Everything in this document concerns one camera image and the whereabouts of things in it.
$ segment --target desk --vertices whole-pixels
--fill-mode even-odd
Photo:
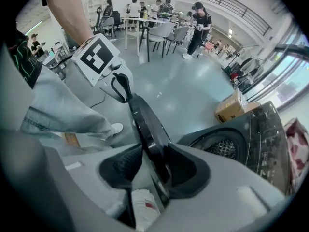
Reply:
[[[140,56],[140,27],[137,27],[137,31],[136,32],[128,32],[128,25],[129,25],[129,20],[135,20],[135,21],[148,21],[148,22],[156,22],[156,23],[166,23],[165,21],[159,21],[159,20],[147,20],[147,19],[141,19],[141,18],[129,18],[129,17],[123,17],[122,18],[124,20],[124,25],[126,27],[126,50],[127,50],[127,36],[131,35],[136,37],[136,45],[137,45],[137,56]]]

